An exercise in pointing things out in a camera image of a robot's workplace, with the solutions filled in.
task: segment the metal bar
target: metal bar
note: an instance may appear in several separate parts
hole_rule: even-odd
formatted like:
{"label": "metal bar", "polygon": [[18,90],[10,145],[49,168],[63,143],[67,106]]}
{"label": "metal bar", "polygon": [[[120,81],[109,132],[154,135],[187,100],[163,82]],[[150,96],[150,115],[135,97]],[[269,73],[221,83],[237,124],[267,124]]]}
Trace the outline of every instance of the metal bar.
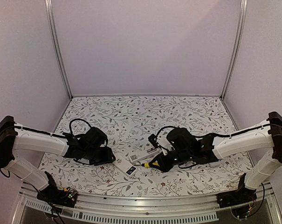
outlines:
{"label": "metal bar", "polygon": [[46,5],[47,16],[48,16],[48,25],[49,25],[49,29],[50,29],[50,33],[51,33],[51,37],[53,41],[53,46],[55,50],[55,55],[56,55],[59,71],[61,74],[61,78],[63,81],[63,85],[64,85],[68,98],[72,99],[73,96],[71,93],[69,81],[66,75],[66,71],[65,71],[65,67],[64,67],[60,47],[59,47],[58,36],[57,36],[55,20],[54,20],[52,0],[45,0],[45,5]]}
{"label": "metal bar", "polygon": [[[272,194],[272,187],[269,181],[264,182],[266,194]],[[24,183],[21,187],[20,193],[35,198],[37,192],[35,189]],[[109,195],[98,195],[98,194],[88,194],[88,193],[79,193],[78,194],[78,202],[76,207],[89,207],[94,210],[99,210],[99,206],[107,206],[114,207],[116,210],[122,212],[130,212],[130,210],[140,211],[140,208],[150,209],[151,211],[160,211],[161,210],[169,210],[169,207],[180,210],[196,210],[201,209],[204,205],[206,207],[210,207],[212,205],[213,209],[219,208],[216,199],[217,192],[203,194],[203,195],[189,195],[189,196],[172,196],[172,197],[125,197],[125,196],[109,196]],[[260,186],[257,189],[258,198],[261,199],[263,195],[263,188]]]}
{"label": "metal bar", "polygon": [[24,208],[25,208],[25,198],[18,195],[17,197],[17,205],[16,205],[16,209],[14,211],[14,216],[12,217],[11,220],[11,224],[19,224],[21,222],[21,216],[23,214]]}
{"label": "metal bar", "polygon": [[[51,207],[44,202],[38,201],[36,199],[26,198],[26,206],[50,213]],[[211,221],[219,220],[217,214],[214,210],[202,211],[198,214],[180,214],[175,212],[172,215],[163,214],[162,216],[156,216],[151,211],[142,212],[139,214],[125,214],[121,215],[113,212],[112,210],[103,211],[100,213],[81,209],[70,209],[63,208],[61,213],[62,217],[71,218],[74,220],[80,220],[85,222],[94,223],[113,223],[113,224],[132,224],[133,222],[139,224],[162,224],[162,223],[207,223]]]}
{"label": "metal bar", "polygon": [[71,99],[69,99],[68,103],[65,105],[65,108],[63,109],[62,114],[60,115],[60,117],[59,117],[57,123],[56,123],[55,126],[54,126],[53,133],[56,131],[58,125],[60,124],[60,121],[62,120],[62,117],[63,117],[63,115],[65,114],[65,112],[66,112],[66,110],[67,110],[67,108],[68,108],[68,106],[69,106],[70,103],[71,103]]}
{"label": "metal bar", "polygon": [[239,127],[237,126],[237,124],[236,124],[236,122],[235,122],[235,120],[234,120],[234,118],[233,118],[231,112],[229,111],[229,108],[227,107],[225,101],[224,101],[223,99],[221,99],[221,98],[220,98],[220,101],[221,101],[221,103],[223,104],[224,108],[226,109],[227,114],[229,115],[229,117],[230,117],[230,119],[231,119],[231,121],[232,121],[232,123],[233,123],[233,125],[234,125],[234,127],[235,127],[235,129],[236,129],[236,131],[238,131],[238,130],[239,130]]}
{"label": "metal bar", "polygon": [[75,95],[79,97],[220,97],[219,95],[188,95],[188,94],[107,94],[107,95]]}
{"label": "metal bar", "polygon": [[267,199],[268,208],[271,214],[272,222],[274,224],[282,224],[282,215],[275,196]]}
{"label": "metal bar", "polygon": [[245,16],[247,13],[247,5],[248,5],[248,0],[241,0],[241,7],[240,7],[240,13],[239,13],[239,20],[238,20],[238,26],[237,26],[237,32],[236,32],[236,38],[234,42],[234,47],[233,47],[233,52],[232,52],[232,57],[230,60],[230,64],[228,67],[225,83],[223,90],[221,92],[220,98],[225,99],[227,95],[227,91],[231,82],[233,70],[236,64],[236,59],[240,47],[240,42],[241,42],[241,37],[243,33],[243,28],[244,28],[244,21],[245,21]]}

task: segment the white panel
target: white panel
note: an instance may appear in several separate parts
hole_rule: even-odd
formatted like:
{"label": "white panel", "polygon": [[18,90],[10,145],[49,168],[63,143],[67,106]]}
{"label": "white panel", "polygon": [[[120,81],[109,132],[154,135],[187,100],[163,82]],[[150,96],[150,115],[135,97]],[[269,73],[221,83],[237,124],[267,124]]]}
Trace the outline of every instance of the white panel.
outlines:
{"label": "white panel", "polygon": [[[282,115],[282,0],[248,1],[248,11],[227,104],[240,128]],[[266,150],[255,150],[258,161]],[[282,169],[271,176],[282,211]]]}
{"label": "white panel", "polygon": [[75,96],[220,95],[240,0],[55,0]]}
{"label": "white panel", "polygon": [[[52,131],[67,104],[43,0],[0,0],[0,121]],[[37,164],[40,154],[26,152]],[[12,217],[21,181],[0,174],[0,223]]]}

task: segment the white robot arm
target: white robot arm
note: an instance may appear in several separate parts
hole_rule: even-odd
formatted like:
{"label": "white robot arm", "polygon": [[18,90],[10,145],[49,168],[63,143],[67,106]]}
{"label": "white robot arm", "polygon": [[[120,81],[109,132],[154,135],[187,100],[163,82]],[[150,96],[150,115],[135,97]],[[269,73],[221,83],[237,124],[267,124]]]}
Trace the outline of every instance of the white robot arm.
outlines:
{"label": "white robot arm", "polygon": [[90,126],[87,133],[76,136],[72,134],[72,131],[58,135],[24,127],[15,123],[13,117],[6,116],[0,122],[0,169],[3,168],[32,184],[38,191],[38,199],[74,207],[76,191],[68,188],[59,190],[50,173],[42,172],[34,167],[19,156],[17,150],[52,153],[64,158],[73,158],[77,162],[84,158],[89,160],[88,165],[100,165],[112,163],[115,160],[109,147],[101,147],[105,142],[108,143],[107,135],[96,127]]}
{"label": "white robot arm", "polygon": [[[172,149],[166,149],[158,142],[158,134],[164,128],[173,128],[167,134]],[[154,147],[161,147],[166,153],[160,153],[146,167],[168,172],[174,165],[187,161],[196,164],[217,162],[225,157],[257,148],[272,148],[249,172],[241,176],[238,189],[217,195],[220,207],[246,203],[256,199],[255,190],[260,184],[282,166],[282,117],[271,112],[267,120],[231,133],[209,133],[193,136],[186,128],[167,126],[157,135],[152,134],[149,141]]]}

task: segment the floral tablecloth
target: floral tablecloth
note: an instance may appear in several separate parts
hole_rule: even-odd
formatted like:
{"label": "floral tablecloth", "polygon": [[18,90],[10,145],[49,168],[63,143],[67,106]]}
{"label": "floral tablecloth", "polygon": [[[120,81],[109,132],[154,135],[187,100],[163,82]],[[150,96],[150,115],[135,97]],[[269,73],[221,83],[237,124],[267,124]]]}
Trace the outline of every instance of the floral tablecloth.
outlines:
{"label": "floral tablecloth", "polygon": [[[219,98],[213,97],[87,97],[74,98],[56,133],[69,132],[74,118],[87,120],[104,131],[108,146],[124,158],[151,148],[148,136],[161,127],[186,127],[194,135],[235,130]],[[88,130],[83,122],[73,124],[75,134]],[[166,136],[165,129],[161,135]],[[252,167],[247,153],[229,156],[217,167],[175,166],[170,172],[137,167],[131,178],[112,164],[85,166],[71,159],[44,154],[41,170],[50,172],[59,187],[80,192],[115,196],[184,196],[218,192],[237,187],[239,177]]]}

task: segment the white remote control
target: white remote control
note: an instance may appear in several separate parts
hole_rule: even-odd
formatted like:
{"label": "white remote control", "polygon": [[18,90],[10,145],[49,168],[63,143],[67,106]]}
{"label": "white remote control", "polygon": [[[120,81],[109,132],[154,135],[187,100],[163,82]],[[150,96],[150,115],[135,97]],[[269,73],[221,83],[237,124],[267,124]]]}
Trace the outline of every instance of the white remote control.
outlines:
{"label": "white remote control", "polygon": [[137,168],[128,162],[125,158],[115,154],[116,160],[113,164],[120,169],[128,177],[133,176],[137,172]]}
{"label": "white remote control", "polygon": [[131,154],[129,156],[129,159],[131,161],[132,164],[135,164],[136,162],[139,162],[141,160],[153,157],[157,154],[159,154],[161,151],[159,148],[150,148],[144,151],[138,151],[138,152],[134,152],[134,154]]}

